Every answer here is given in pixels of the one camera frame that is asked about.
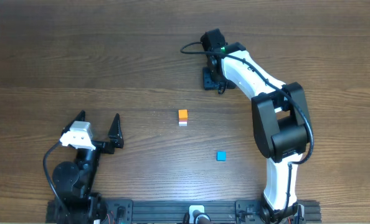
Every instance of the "blue block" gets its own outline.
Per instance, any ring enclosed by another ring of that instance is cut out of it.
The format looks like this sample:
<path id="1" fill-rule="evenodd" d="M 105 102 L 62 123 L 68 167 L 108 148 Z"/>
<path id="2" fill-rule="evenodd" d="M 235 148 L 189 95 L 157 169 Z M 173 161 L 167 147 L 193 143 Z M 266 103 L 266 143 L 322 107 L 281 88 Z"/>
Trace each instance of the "blue block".
<path id="1" fill-rule="evenodd" d="M 227 152 L 218 151 L 217 152 L 217 161 L 225 161 L 227 160 Z"/>

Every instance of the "orange block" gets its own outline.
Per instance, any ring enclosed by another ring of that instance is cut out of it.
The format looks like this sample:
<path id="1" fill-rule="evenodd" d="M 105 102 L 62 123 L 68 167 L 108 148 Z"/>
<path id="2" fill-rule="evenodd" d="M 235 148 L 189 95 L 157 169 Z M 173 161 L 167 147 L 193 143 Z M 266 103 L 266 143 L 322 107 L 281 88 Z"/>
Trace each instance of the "orange block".
<path id="1" fill-rule="evenodd" d="M 187 122 L 187 110 L 178 110 L 179 122 Z"/>

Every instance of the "wood grain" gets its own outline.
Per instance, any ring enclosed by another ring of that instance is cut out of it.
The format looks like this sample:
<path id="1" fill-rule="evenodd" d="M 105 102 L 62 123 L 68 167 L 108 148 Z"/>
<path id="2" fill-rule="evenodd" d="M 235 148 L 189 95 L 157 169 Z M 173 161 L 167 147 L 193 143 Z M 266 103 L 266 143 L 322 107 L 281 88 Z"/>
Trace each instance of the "wood grain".
<path id="1" fill-rule="evenodd" d="M 250 101 L 203 91 L 206 58 L 179 53 L 216 27 L 305 89 L 316 146 L 298 198 L 326 222 L 370 222 L 370 1 L 355 0 L 0 0 L 0 222 L 44 221 L 42 157 L 80 110 L 98 139 L 121 116 L 125 148 L 102 156 L 94 186 L 106 197 L 258 198 Z M 49 169 L 74 156 L 56 150 Z"/>

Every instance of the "small block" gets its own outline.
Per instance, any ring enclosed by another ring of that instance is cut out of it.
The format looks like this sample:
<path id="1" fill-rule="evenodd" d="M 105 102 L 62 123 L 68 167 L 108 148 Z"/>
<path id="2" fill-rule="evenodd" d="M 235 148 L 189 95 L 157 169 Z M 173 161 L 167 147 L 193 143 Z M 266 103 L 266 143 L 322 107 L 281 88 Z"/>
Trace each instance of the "small block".
<path id="1" fill-rule="evenodd" d="M 187 110 L 178 110 L 178 120 L 180 122 L 187 121 Z"/>
<path id="2" fill-rule="evenodd" d="M 217 161 L 225 161 L 227 159 L 227 152 L 218 151 L 217 152 Z"/>

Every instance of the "black cable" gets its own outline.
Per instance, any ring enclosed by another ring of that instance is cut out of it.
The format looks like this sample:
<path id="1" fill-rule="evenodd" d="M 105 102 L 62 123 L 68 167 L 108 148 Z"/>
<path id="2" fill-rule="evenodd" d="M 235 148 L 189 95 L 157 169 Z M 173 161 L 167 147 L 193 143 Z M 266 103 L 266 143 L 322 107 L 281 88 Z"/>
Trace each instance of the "black cable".
<path id="1" fill-rule="evenodd" d="M 301 116 L 301 118 L 304 121 L 304 127 L 307 131 L 308 139 L 310 140 L 310 148 L 308 149 L 307 155 L 302 160 L 300 160 L 300 161 L 291 161 L 291 162 L 288 163 L 289 178 L 288 178 L 288 189 L 287 189 L 287 199 L 286 199 L 287 202 L 286 202 L 286 205 L 285 205 L 285 209 L 282 213 L 282 217 L 277 222 L 277 224 L 279 224 L 281 222 L 281 220 L 283 219 L 283 215 L 287 211 L 288 203 L 289 203 L 289 200 L 290 200 L 290 183 L 291 183 L 291 178 L 292 178 L 292 175 L 291 175 L 291 173 L 292 173 L 292 164 L 301 165 L 301 164 L 305 163 L 311 157 L 312 152 L 314 150 L 314 134 L 313 134 L 313 131 L 312 131 L 311 124 L 310 124 L 310 122 L 308 122 L 308 119 L 305 116 L 303 110 L 300 108 L 300 106 L 286 92 L 284 92 L 283 90 L 279 89 L 278 87 L 276 87 L 275 85 L 270 83 L 268 78 L 265 78 L 260 73 L 260 71 L 257 70 L 250 62 L 246 61 L 246 59 L 238 58 L 238 57 L 235 57 L 233 55 L 229 55 L 229 54 L 225 54 L 225 53 L 221 53 L 221 52 L 205 52 L 205 51 L 203 51 L 203 52 L 198 52 L 198 51 L 185 52 L 184 51 L 185 48 L 187 48 L 189 46 L 192 46 L 192 45 L 195 45 L 195 44 L 202 44 L 202 42 L 192 42 L 190 44 L 187 44 L 187 45 L 185 45 L 184 47 L 181 48 L 180 52 L 183 53 L 183 54 L 212 55 L 212 56 L 218 56 L 218 57 L 221 57 L 221 58 L 229 57 L 229 58 L 238 60 L 238 61 L 248 65 L 249 68 L 252 69 L 252 71 L 254 71 L 262 80 L 264 80 L 266 85 L 270 86 L 274 90 L 278 91 L 281 95 L 283 95 L 288 100 L 288 102 L 297 110 L 298 114 Z"/>
<path id="2" fill-rule="evenodd" d="M 49 184 L 50 188 L 52 189 L 53 193 L 55 194 L 56 200 L 58 200 L 58 202 L 60 203 L 60 206 L 62 207 L 63 211 L 65 212 L 66 218 L 69 220 L 69 223 L 72 224 L 72 219 L 70 218 L 70 212 L 67 210 L 67 208 L 66 208 L 65 204 L 63 203 L 62 199 L 59 197 L 58 193 L 56 192 L 54 184 L 52 183 L 52 180 L 51 180 L 51 178 L 48 174 L 48 168 L 47 168 L 47 158 L 48 158 L 49 154 L 54 149 L 56 149 L 56 147 L 58 147 L 59 145 L 60 145 L 60 141 L 58 141 L 56 144 L 54 144 L 54 146 L 52 146 L 47 151 L 47 153 L 44 155 L 44 159 L 42 160 L 42 164 L 44 165 L 44 172 L 45 172 L 45 176 L 47 177 L 48 184 Z"/>

